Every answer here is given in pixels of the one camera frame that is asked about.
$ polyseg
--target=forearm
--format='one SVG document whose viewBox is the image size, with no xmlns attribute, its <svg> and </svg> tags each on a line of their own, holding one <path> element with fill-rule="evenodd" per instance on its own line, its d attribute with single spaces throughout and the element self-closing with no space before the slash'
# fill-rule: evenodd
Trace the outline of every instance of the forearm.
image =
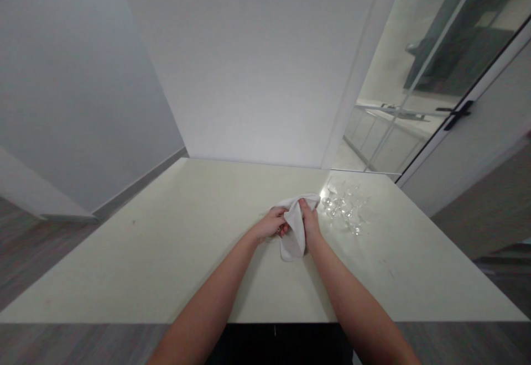
<svg viewBox="0 0 531 365">
<path fill-rule="evenodd" d="M 337 319 L 363 363 L 418 364 L 395 323 L 323 237 L 309 239 L 308 249 Z"/>
<path fill-rule="evenodd" d="M 170 326 L 150 364 L 206 361 L 223 333 L 259 240 L 247 232 Z"/>
</svg>

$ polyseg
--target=clear glassware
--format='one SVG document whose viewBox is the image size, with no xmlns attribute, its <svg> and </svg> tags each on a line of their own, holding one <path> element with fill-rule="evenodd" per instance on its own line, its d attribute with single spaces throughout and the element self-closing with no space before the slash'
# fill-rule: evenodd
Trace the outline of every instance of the clear glassware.
<svg viewBox="0 0 531 365">
<path fill-rule="evenodd" d="M 353 181 L 345 181 L 343 183 L 343 191 L 345 192 L 345 196 L 348 199 L 351 199 L 353 196 L 355 196 L 356 192 L 360 189 L 360 183 L 353 182 Z"/>
<path fill-rule="evenodd" d="M 337 207 L 334 202 L 332 204 L 325 207 L 325 213 L 330 218 L 339 218 L 341 217 L 341 211 L 340 208 Z"/>
<path fill-rule="evenodd" d="M 341 189 L 341 186 L 343 185 L 343 182 L 340 182 L 337 177 L 331 176 L 328 179 L 328 182 L 326 183 L 326 188 L 330 192 L 328 197 L 324 197 L 321 199 L 321 203 L 325 207 L 332 206 L 334 204 L 334 199 L 337 198 L 338 192 Z"/>
<path fill-rule="evenodd" d="M 343 216 L 343 219 L 348 224 L 349 229 L 352 231 L 352 233 L 354 235 L 361 235 L 362 221 L 360 217 L 358 216 L 356 209 L 352 207 L 350 208 L 350 210 L 347 210 L 345 213 L 343 213 L 342 216 Z"/>
<path fill-rule="evenodd" d="M 375 212 L 368 206 L 362 206 L 358 210 L 358 215 L 360 216 L 360 219 L 362 220 L 362 222 L 366 224 L 374 223 L 379 216 L 377 212 Z"/>
<path fill-rule="evenodd" d="M 371 199 L 370 194 L 362 190 L 361 188 L 356 191 L 356 194 L 352 197 L 352 204 L 355 208 L 360 209 L 364 207 L 366 204 L 369 203 L 369 200 Z"/>
</svg>

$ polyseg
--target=glass pane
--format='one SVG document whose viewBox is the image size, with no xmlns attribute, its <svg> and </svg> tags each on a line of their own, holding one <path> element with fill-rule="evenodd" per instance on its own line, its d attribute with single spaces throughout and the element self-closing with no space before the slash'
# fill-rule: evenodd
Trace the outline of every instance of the glass pane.
<svg viewBox="0 0 531 365">
<path fill-rule="evenodd" d="M 404 87 L 409 88 L 451 15 L 441 9 L 421 38 Z M 531 14 L 531 0 L 467 0 L 404 108 L 453 108 Z"/>
<path fill-rule="evenodd" d="M 441 7 L 454 7 L 457 2 L 395 0 L 332 168 L 365 169 L 393 120 L 395 111 L 389 106 L 400 105 L 407 93 L 404 81 L 415 61 L 406 50 L 408 43 L 426 36 Z M 369 169 L 387 171 L 381 164 L 370 165 Z"/>
<path fill-rule="evenodd" d="M 426 116 L 422 120 L 404 119 L 399 115 L 378 154 L 372 170 L 403 173 L 426 142 L 445 120 L 445 116 Z"/>
<path fill-rule="evenodd" d="M 430 58 L 460 1 L 395 0 L 333 168 L 403 173 L 531 14 L 466 0 Z"/>
<path fill-rule="evenodd" d="M 459 0 L 395 0 L 369 67 L 357 103 L 400 105 L 411 83 L 415 55 L 433 37 L 433 22 L 441 10 L 450 14 Z"/>
</svg>

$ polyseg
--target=white table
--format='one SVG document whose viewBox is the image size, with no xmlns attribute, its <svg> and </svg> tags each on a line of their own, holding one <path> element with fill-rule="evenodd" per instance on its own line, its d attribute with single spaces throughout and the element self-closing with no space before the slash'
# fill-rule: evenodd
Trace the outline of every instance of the white table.
<svg viewBox="0 0 531 365">
<path fill-rule="evenodd" d="M 385 175 L 180 159 L 0 322 L 171 322 L 260 215 L 281 199 L 321 193 L 330 173 L 372 194 L 380 216 L 367 235 L 331 228 L 324 216 L 321 228 L 393 320 L 527 321 Z M 287 263 L 278 240 L 259 246 L 230 322 L 335 320 L 311 256 Z"/>
</svg>

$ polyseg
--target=white towel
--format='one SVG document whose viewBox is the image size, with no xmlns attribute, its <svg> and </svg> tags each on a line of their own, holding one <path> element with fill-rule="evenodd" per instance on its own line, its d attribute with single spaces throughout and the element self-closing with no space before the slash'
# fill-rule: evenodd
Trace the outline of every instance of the white towel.
<svg viewBox="0 0 531 365">
<path fill-rule="evenodd" d="M 304 255 L 306 239 L 304 236 L 303 213 L 300 209 L 299 199 L 304 198 L 310 209 L 315 209 L 321 197 L 317 194 L 304 194 L 295 198 L 284 199 L 273 207 L 285 207 L 284 218 L 291 227 L 291 231 L 280 240 L 280 255 L 284 261 L 293 261 Z"/>
</svg>

